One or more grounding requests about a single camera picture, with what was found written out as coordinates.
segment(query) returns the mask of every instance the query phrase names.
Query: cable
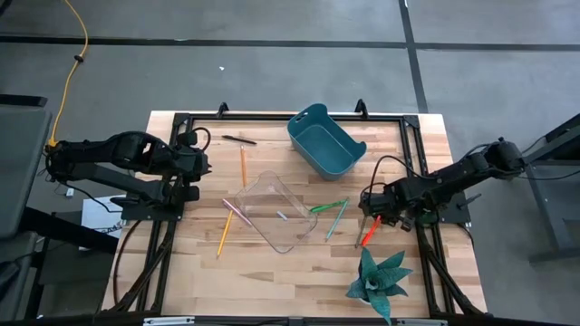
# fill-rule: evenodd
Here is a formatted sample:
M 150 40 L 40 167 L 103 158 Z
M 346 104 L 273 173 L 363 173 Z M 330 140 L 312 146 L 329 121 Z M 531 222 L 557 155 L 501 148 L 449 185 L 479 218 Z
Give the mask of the cable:
M 372 186 L 375 184 L 374 183 L 374 177 L 377 174 L 377 169 L 379 169 L 379 165 L 381 164 L 381 161 L 385 158 L 391 158 L 396 160 L 397 162 L 401 163 L 401 165 L 403 165 L 404 167 L 407 168 L 407 170 L 409 170 L 409 172 L 412 173 L 412 175 L 414 175 L 415 177 L 420 177 L 422 179 L 426 179 L 426 180 L 433 180 L 436 179 L 435 177 L 424 177 L 420 174 L 418 174 L 417 172 L 413 171 L 413 169 L 411 167 L 409 167 L 408 165 L 406 165 L 403 161 L 401 161 L 400 159 L 394 157 L 393 155 L 383 155 L 379 158 L 379 160 L 377 161 L 377 164 L 374 166 L 374 171 L 372 172 L 372 177 L 371 177 L 371 184 L 368 186 L 369 188 L 369 198 L 367 200 L 367 204 L 371 203 L 371 194 L 372 194 Z
M 474 247 L 475 246 L 475 243 L 473 242 L 473 235 L 471 235 L 471 232 L 469 231 L 469 229 L 465 225 L 463 225 L 462 223 L 457 223 L 457 226 L 459 226 L 460 228 L 462 228 L 463 231 L 465 231 L 465 233 L 468 234 L 469 240 L 471 240 L 471 246 Z
M 64 109 L 64 103 L 66 103 L 66 96 L 68 95 L 68 90 L 69 90 L 69 84 L 71 83 L 71 78 L 74 75 L 74 72 L 76 72 L 76 69 L 79 67 L 79 64 L 84 62 L 84 54 L 87 52 L 87 48 L 89 47 L 89 34 L 87 33 L 87 28 L 84 26 L 84 22 L 82 21 L 82 18 L 79 16 L 79 13 L 76 12 L 76 10 L 74 10 L 73 5 L 71 5 L 71 3 L 69 3 L 69 0 L 64 0 L 64 2 L 71 8 L 72 13 L 76 16 L 76 19 L 79 21 L 79 24 L 81 24 L 82 27 L 82 32 L 84 33 L 84 46 L 82 48 L 82 51 L 80 54 L 75 55 L 74 56 L 74 64 L 72 65 L 71 71 L 69 72 L 68 77 L 66 77 L 66 83 L 64 84 L 64 91 L 63 91 L 63 99 L 61 100 L 61 107 L 58 110 L 58 114 L 56 115 L 56 119 L 54 120 L 54 125 L 53 125 L 53 132 L 51 134 L 51 137 L 48 139 L 48 145 L 51 147 L 56 146 L 56 128 L 58 127 L 58 122 L 61 119 L 61 115 L 63 114 L 63 109 Z
M 56 192 L 56 190 L 58 190 L 58 188 L 60 188 L 63 184 L 59 183 L 58 185 L 56 185 L 56 188 L 53 190 L 53 192 L 58 195 L 58 196 L 66 196 L 66 192 L 64 194 L 59 194 Z
M 522 154 L 526 153 L 527 151 L 531 150 L 540 140 L 542 140 L 544 138 L 544 136 L 536 139 L 536 141 L 534 141 L 534 143 L 532 143 L 532 145 L 528 146 L 527 149 L 522 150 Z
M 384 183 L 384 182 L 375 182 L 375 183 L 374 183 L 374 184 L 372 184 L 372 185 L 373 185 L 373 186 L 376 186 L 376 185 L 383 185 L 383 186 L 387 186 L 387 184 L 386 184 L 386 183 Z M 371 187 L 371 186 L 369 185 L 369 186 L 365 187 L 363 190 L 361 190 L 361 195 L 360 195 L 360 197 L 359 197 L 359 200 L 360 200 L 360 201 L 362 201 L 362 200 L 363 200 L 363 194 L 364 194 L 364 191 L 365 191 L 365 190 L 367 190 L 367 189 L 368 189 L 368 188 L 370 188 L 370 187 Z
M 104 205 L 104 204 L 102 203 L 102 201 L 99 201 L 99 200 L 95 199 L 95 197 L 91 196 L 91 194 L 89 194 L 88 192 L 86 192 L 86 191 L 84 191 L 84 190 L 80 189 L 79 187 L 71 186 L 71 185 L 67 184 L 66 182 L 61 182 L 61 181 L 59 181 L 59 183 L 60 183 L 61 185 L 63 185 L 63 186 L 71 187 L 71 188 L 72 188 L 72 189 L 74 189 L 74 190 L 77 190 L 77 191 L 80 191 L 80 192 L 84 193 L 84 194 L 85 194 L 85 195 L 86 195 L 88 198 L 92 199 L 92 201 L 94 201 L 94 202 L 96 202 L 97 204 L 99 204 L 99 205 L 103 206 L 103 207 L 105 208 L 105 210 L 106 210 L 107 212 L 109 212 L 109 213 L 121 213 L 121 212 L 122 212 L 122 211 L 111 211 L 111 210 L 110 210 L 110 209 L 109 209 L 109 208 L 108 208 L 106 205 Z
M 205 151 L 209 146 L 209 142 L 211 141 L 211 133 L 205 127 L 197 127 L 197 128 L 194 128 L 192 131 L 198 131 L 198 130 L 203 130 L 208 134 L 208 142 L 206 143 L 206 146 L 204 146 L 203 149 L 201 149 L 202 151 Z
M 119 290 L 117 286 L 117 273 L 119 272 L 119 261 L 121 260 L 121 255 L 123 254 L 123 250 L 125 250 L 125 245 L 127 244 L 127 240 L 131 237 L 131 234 L 137 228 L 141 221 L 136 221 L 134 225 L 132 225 L 127 232 L 127 235 L 123 238 L 121 242 L 121 247 L 119 248 L 119 253 L 117 254 L 117 259 L 115 260 L 115 266 L 112 270 L 112 298 L 115 301 L 115 304 L 119 303 Z
M 469 156 L 471 153 L 473 153 L 473 151 L 474 151 L 474 150 L 476 150 L 476 149 L 480 149 L 480 148 L 482 148 L 482 147 L 487 147 L 487 146 L 489 146 L 489 145 L 491 145 L 491 144 L 479 144 L 479 145 L 477 145 L 476 147 L 474 147 L 473 149 L 470 149 L 470 150 L 468 150 L 468 152 L 467 152 L 467 153 L 465 153 L 465 155 L 464 155 L 464 156 L 463 156 L 463 157 L 462 157 L 462 158 L 459 160 L 459 162 L 460 162 L 460 161 L 462 161 L 462 160 L 464 160 L 464 159 L 465 159 L 467 156 Z
M 567 174 L 567 175 L 562 176 L 562 177 L 521 177 L 521 176 L 517 176 L 517 177 L 528 179 L 528 180 L 549 181 L 549 180 L 560 180 L 563 178 L 571 177 L 573 175 L 577 175 L 578 173 L 580 173 L 580 170 L 577 170 L 576 172 L 572 172 L 572 173 Z

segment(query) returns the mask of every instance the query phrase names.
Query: yellow pencil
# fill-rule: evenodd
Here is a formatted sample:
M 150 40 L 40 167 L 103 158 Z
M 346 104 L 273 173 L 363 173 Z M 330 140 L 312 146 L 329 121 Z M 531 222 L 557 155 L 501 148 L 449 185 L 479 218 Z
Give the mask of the yellow pencil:
M 239 155 L 242 159 L 242 184 L 246 187 L 246 152 L 244 151 L 244 145 L 239 147 Z
M 229 223 L 232 221 L 232 215 L 234 215 L 234 211 L 229 211 L 229 216 L 227 216 L 226 227 L 224 227 L 224 233 L 221 235 L 221 241 L 219 242 L 217 257 L 221 255 L 221 249 L 224 247 L 224 243 L 226 242 L 227 230 L 229 230 Z
M 244 187 L 246 187 L 246 153 L 244 151 L 243 145 L 239 148 L 239 154 L 242 162 L 242 184 L 244 184 Z M 227 231 L 229 230 L 229 224 L 232 221 L 232 215 L 234 215 L 234 211 L 230 210 L 229 215 L 227 216 L 226 227 L 224 227 L 224 233 L 221 235 L 221 241 L 219 242 L 219 248 L 217 249 L 217 257 L 221 255 L 221 250 L 224 247 L 224 243 L 226 242 L 226 235 Z

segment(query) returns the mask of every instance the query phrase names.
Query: succulent plant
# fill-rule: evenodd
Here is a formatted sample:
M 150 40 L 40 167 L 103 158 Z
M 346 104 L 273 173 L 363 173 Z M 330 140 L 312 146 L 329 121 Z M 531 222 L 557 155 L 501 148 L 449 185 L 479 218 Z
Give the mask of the succulent plant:
M 403 288 L 397 285 L 412 270 L 401 268 L 405 252 L 400 252 L 380 264 L 372 259 L 371 252 L 363 248 L 359 263 L 359 279 L 351 284 L 346 294 L 349 298 L 360 298 L 371 303 L 389 325 L 391 325 L 391 303 L 387 297 L 402 294 L 408 296 Z

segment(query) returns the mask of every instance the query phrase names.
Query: blue bin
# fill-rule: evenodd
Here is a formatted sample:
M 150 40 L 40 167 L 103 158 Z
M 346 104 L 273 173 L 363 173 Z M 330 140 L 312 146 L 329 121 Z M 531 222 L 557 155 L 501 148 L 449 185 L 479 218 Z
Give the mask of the blue bin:
M 313 104 L 288 122 L 294 148 L 324 180 L 335 181 L 364 155 L 366 144 L 357 143 L 328 116 L 324 104 Z

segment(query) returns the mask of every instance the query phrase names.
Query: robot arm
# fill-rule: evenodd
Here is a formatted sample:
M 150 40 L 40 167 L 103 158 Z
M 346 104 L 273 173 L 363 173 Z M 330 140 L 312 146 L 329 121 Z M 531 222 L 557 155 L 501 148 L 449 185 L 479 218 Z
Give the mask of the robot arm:
M 524 171 L 519 149 L 503 138 L 480 152 L 471 153 L 473 150 L 428 176 L 394 181 L 384 186 L 381 194 L 363 192 L 359 208 L 366 216 L 381 216 L 388 225 L 401 221 L 401 228 L 410 231 L 417 218 L 444 209 L 453 195 L 490 177 L 511 179 Z
M 183 203 L 199 199 L 199 189 L 191 182 L 209 173 L 204 149 L 192 148 L 198 138 L 195 130 L 178 135 L 170 147 L 148 133 L 128 131 L 104 141 L 59 141 L 48 147 L 46 170 L 53 181 L 89 179 L 128 192 L 114 198 L 122 206 L 123 219 L 174 219 L 180 217 Z M 112 163 L 122 169 L 161 176 L 162 180 L 143 181 L 97 163 Z

